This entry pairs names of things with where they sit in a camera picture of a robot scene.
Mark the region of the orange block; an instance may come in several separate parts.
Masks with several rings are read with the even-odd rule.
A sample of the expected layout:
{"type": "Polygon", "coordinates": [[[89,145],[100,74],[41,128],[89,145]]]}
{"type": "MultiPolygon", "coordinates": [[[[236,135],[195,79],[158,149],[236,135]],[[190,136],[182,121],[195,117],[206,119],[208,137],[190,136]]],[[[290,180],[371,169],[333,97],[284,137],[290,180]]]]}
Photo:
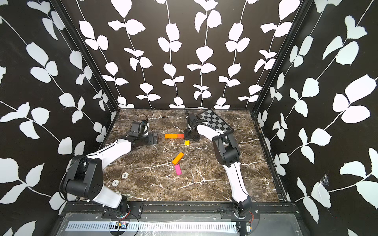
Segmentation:
{"type": "Polygon", "coordinates": [[[179,161],[184,157],[184,153],[180,152],[177,154],[177,156],[173,159],[172,163],[174,165],[177,165],[179,161]]]}
{"type": "Polygon", "coordinates": [[[165,134],[165,139],[177,139],[177,134],[165,134]]]}

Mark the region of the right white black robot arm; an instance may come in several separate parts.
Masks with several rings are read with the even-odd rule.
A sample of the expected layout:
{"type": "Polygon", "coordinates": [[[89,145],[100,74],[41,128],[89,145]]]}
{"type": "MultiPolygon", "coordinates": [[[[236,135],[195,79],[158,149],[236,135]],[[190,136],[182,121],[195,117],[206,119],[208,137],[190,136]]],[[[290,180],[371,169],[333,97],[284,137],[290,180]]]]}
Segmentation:
{"type": "Polygon", "coordinates": [[[224,132],[207,123],[188,125],[184,135],[190,138],[204,136],[213,143],[217,161],[224,167],[231,187],[231,200],[235,215],[244,217],[252,209],[252,198],[249,195],[241,174],[240,149],[230,131],[224,132]]]}

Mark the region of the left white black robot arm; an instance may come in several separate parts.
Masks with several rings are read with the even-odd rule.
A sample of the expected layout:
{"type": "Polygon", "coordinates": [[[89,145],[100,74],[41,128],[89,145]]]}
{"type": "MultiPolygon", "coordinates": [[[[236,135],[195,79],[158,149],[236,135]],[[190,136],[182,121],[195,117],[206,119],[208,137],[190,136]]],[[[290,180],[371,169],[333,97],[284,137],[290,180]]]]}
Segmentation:
{"type": "Polygon", "coordinates": [[[141,146],[158,143],[157,133],[141,137],[126,136],[97,152],[72,159],[59,186],[62,197],[83,197],[109,208],[119,208],[123,197],[103,184],[103,170],[118,158],[141,146]]]}

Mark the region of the pink block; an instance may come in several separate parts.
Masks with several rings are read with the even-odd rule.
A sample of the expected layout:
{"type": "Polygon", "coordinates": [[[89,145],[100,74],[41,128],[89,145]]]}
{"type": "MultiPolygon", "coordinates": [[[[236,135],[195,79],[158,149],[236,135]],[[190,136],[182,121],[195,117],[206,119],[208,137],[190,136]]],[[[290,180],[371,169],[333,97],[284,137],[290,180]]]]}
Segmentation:
{"type": "Polygon", "coordinates": [[[176,174],[179,176],[182,174],[182,171],[181,171],[181,167],[179,164],[175,165],[175,171],[176,171],[176,174]]]}

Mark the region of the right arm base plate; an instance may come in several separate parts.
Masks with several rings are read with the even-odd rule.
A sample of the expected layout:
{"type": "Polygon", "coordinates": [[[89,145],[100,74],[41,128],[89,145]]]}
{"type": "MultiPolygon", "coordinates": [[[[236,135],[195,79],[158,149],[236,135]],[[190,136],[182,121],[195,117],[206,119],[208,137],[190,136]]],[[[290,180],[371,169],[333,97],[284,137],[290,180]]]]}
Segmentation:
{"type": "Polygon", "coordinates": [[[236,221],[252,221],[260,219],[260,209],[254,202],[246,206],[235,203],[222,203],[218,209],[222,219],[231,219],[236,221]]]}

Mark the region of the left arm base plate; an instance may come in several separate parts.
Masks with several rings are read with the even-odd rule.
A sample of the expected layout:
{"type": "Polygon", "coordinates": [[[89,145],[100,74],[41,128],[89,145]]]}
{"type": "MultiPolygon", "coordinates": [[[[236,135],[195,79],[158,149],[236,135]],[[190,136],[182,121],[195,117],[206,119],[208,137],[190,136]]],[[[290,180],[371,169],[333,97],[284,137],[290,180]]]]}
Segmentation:
{"type": "Polygon", "coordinates": [[[102,219],[120,220],[128,215],[141,218],[144,204],[141,202],[121,202],[117,208],[105,207],[102,219]]]}

